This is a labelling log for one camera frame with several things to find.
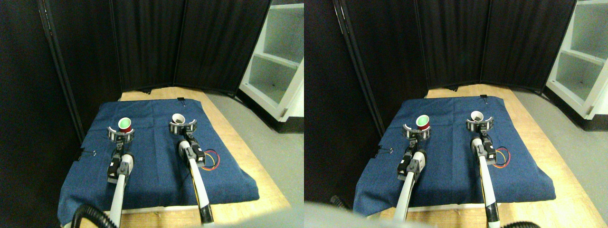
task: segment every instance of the wooden table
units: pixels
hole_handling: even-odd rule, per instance
[[[213,129],[218,133],[226,148],[241,169],[249,174],[258,185],[259,200],[211,205],[216,224],[237,223],[253,216],[289,207],[289,202],[274,184],[260,161],[204,92],[197,89],[170,87],[154,89],[149,95],[139,91],[124,92],[120,100],[159,100],[178,97],[201,102]],[[123,214],[120,221],[121,227],[192,227],[200,226],[200,224],[198,209]],[[83,227],[95,226],[89,221],[83,221]]]
[[[553,180],[556,199],[542,202],[503,203],[499,206],[501,225],[531,221],[541,227],[606,227],[606,223],[576,180],[551,141],[536,124],[515,94],[506,86],[470,85],[458,88],[432,89],[428,98],[470,97],[487,94],[504,99],[513,125],[532,154],[536,164]],[[393,218],[395,208],[387,209],[381,218]],[[410,212],[408,221],[421,221],[437,227],[485,227],[484,209]]]

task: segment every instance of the blue fabric tablecloth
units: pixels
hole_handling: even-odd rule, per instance
[[[211,126],[201,103],[186,99],[185,104],[186,107],[177,99],[102,104],[82,145],[86,151],[97,154],[74,162],[61,188],[58,208],[61,225],[70,222],[84,203],[110,210],[116,185],[108,183],[107,168],[116,145],[107,138],[106,128],[117,130],[122,117],[129,117],[135,129],[129,149],[134,167],[126,185],[123,209],[196,205],[189,169],[176,154],[176,144],[183,137],[169,132],[168,123],[174,113],[184,115],[188,122],[196,119],[198,128],[194,135],[201,148],[214,149],[220,156],[217,169],[199,169],[210,203],[259,199],[255,180],[238,166]]]
[[[403,186],[397,179],[397,165],[408,146],[402,126],[416,127],[416,118],[423,114],[430,117],[430,138],[421,144],[428,158],[409,206],[483,203],[478,160],[470,146],[477,134],[465,125],[473,111],[482,112],[486,119],[494,117],[494,128],[488,132],[494,148],[507,147],[512,155],[507,167],[488,167],[497,202],[555,199],[553,181],[536,166],[513,127],[504,101],[497,97],[488,97],[487,101],[480,97],[405,101],[379,143],[395,151],[369,160],[357,183],[354,211],[367,216],[397,205]],[[498,162],[503,162],[500,155]]]

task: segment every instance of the white cabinet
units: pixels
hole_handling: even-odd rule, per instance
[[[239,88],[279,122],[303,117],[304,4],[270,6]]]
[[[608,0],[579,1],[547,81],[583,119],[602,111],[608,81]]]

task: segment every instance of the white arm segment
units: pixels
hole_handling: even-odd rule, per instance
[[[201,172],[198,171],[198,166],[194,158],[188,159],[190,163],[190,171],[192,172],[192,179],[194,180],[194,189],[196,196],[198,197],[198,205],[203,208],[209,205],[209,198],[207,197],[207,191],[205,185],[202,183]]]
[[[399,201],[397,202],[397,208],[395,215],[393,216],[394,221],[404,222],[407,217],[407,208],[410,204],[410,195],[412,194],[412,186],[414,185],[414,173],[408,172],[406,180],[403,182],[403,188],[399,195]]]
[[[421,152],[416,152],[414,153],[412,160],[418,160],[420,172],[422,172],[422,169],[426,165],[424,154]],[[410,196],[412,194],[414,183],[416,183],[416,181],[414,181],[414,173],[407,172],[406,180],[403,182],[403,188],[401,189],[399,201],[397,202],[397,208],[395,210],[395,214],[393,215],[393,221],[404,222],[406,220],[407,208],[410,204]]]
[[[125,193],[125,175],[118,175],[116,190],[114,191],[114,199],[112,199],[112,207],[110,208],[110,220],[120,227],[120,215],[122,214],[122,198]]]
[[[122,162],[128,163],[129,173],[133,170],[133,157],[129,154],[122,156]],[[114,197],[112,198],[112,207],[110,208],[110,220],[120,227],[120,215],[122,214],[122,199],[125,195],[126,176],[124,174],[118,175],[118,181],[116,182],[116,189],[114,190]]]
[[[490,172],[488,170],[488,164],[486,163],[485,157],[479,157],[479,166],[481,167],[483,197],[487,207],[493,203],[496,203],[496,197],[494,196],[494,187],[492,186],[492,179],[490,178]],[[500,221],[490,222],[488,223],[488,227],[499,228]]]

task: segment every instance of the folding screen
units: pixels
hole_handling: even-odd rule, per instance
[[[64,69],[75,110],[86,135],[99,106],[121,96],[112,31],[111,5],[105,1],[45,1],[58,64]]]
[[[306,3],[304,200],[337,195],[352,206],[354,186],[380,136],[366,104],[331,1]]]
[[[407,99],[427,92],[415,1],[340,1],[382,132]]]
[[[270,0],[188,1],[174,84],[235,94]]]
[[[171,86],[185,1],[111,2],[122,91]]]
[[[418,1],[429,89],[479,83],[490,1]]]
[[[543,90],[575,4],[492,1],[481,82]]]
[[[77,131],[36,0],[0,1],[0,220],[57,227]]]

